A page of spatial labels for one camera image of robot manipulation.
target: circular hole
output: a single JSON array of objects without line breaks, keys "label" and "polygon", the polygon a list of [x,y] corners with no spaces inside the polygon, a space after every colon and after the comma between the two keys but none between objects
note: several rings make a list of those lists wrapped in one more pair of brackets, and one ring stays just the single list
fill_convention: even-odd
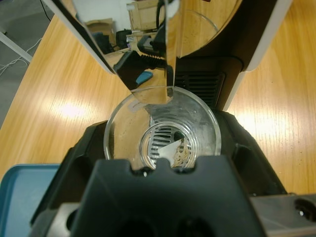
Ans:
[{"label": "circular hole", "polygon": [[155,237],[156,235],[154,229],[148,222],[140,219],[132,219],[125,222],[125,224],[118,231],[117,236]]},{"label": "circular hole", "polygon": [[71,230],[71,227],[73,225],[73,222],[74,222],[74,219],[76,217],[76,213],[77,213],[77,210],[74,210],[69,216],[68,216],[68,219],[67,219],[67,222],[66,222],[66,227],[67,229],[70,231]]},{"label": "circular hole", "polygon": [[300,216],[309,221],[316,222],[316,206],[306,199],[295,200],[295,209],[298,210]]},{"label": "circular hole", "polygon": [[178,237],[213,237],[207,222],[201,218],[186,218],[180,222]]}]

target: blue object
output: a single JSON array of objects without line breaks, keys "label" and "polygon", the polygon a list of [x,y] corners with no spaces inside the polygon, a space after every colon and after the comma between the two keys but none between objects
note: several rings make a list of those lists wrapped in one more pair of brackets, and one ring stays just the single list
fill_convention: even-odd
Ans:
[{"label": "blue object", "polygon": [[58,164],[19,164],[4,175],[0,186],[0,236],[27,237],[30,220]]},{"label": "blue object", "polygon": [[153,77],[152,72],[143,71],[141,75],[139,75],[138,78],[136,79],[137,86],[139,86],[140,84],[143,84],[144,82],[148,81],[152,77]]}]

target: wood grain surface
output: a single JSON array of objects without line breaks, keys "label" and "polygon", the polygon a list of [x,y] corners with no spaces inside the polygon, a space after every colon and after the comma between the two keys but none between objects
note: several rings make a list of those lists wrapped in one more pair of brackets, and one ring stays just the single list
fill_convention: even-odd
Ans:
[{"label": "wood grain surface", "polygon": [[[289,192],[316,193],[316,0],[294,0],[260,66],[229,108]],[[129,91],[56,18],[0,131],[0,178],[14,164],[61,162]]]}]

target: metal grate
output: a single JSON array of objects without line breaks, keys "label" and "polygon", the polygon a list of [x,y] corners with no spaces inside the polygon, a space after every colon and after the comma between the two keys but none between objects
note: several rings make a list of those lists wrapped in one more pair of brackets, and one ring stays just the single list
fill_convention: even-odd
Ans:
[{"label": "metal grate", "polygon": [[189,90],[215,108],[224,78],[222,72],[177,72],[175,86]]}]

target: glass cup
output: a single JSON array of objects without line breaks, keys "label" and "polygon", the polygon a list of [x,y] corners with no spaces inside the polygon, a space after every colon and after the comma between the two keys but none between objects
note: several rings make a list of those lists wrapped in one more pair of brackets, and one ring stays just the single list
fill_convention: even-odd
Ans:
[{"label": "glass cup", "polygon": [[191,92],[174,87],[166,104],[143,104],[129,95],[114,110],[104,135],[106,159],[127,159],[132,169],[193,167],[199,156],[219,155],[220,129],[210,108]]}]

